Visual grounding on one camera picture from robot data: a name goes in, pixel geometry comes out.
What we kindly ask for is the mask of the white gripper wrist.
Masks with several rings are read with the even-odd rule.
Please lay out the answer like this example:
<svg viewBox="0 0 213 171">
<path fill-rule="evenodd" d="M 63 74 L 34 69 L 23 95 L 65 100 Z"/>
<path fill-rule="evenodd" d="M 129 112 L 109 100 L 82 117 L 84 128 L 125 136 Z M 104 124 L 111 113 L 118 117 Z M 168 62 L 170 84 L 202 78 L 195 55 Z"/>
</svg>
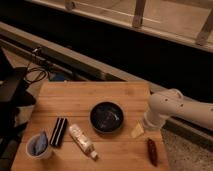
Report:
<svg viewBox="0 0 213 171">
<path fill-rule="evenodd" d="M 144 128 L 149 131 L 158 131 L 164 125 L 164 120 L 159 115 L 156 115 L 151 111 L 144 113 L 142 122 L 143 125 L 141 123 L 137 123 L 131 131 L 132 138 L 141 136 L 144 133 Z"/>
</svg>

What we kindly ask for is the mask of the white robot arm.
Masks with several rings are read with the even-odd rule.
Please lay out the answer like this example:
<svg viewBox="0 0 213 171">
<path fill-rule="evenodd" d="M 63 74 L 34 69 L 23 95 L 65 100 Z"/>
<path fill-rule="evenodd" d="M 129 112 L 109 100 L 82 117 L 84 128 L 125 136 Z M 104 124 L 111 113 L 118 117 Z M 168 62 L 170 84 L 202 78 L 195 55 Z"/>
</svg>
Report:
<svg viewBox="0 0 213 171">
<path fill-rule="evenodd" d="M 213 103 L 185 100 L 178 89 L 153 93 L 142 120 L 131 131 L 137 138 L 146 131 L 159 131 L 170 117 L 178 117 L 213 131 Z"/>
</svg>

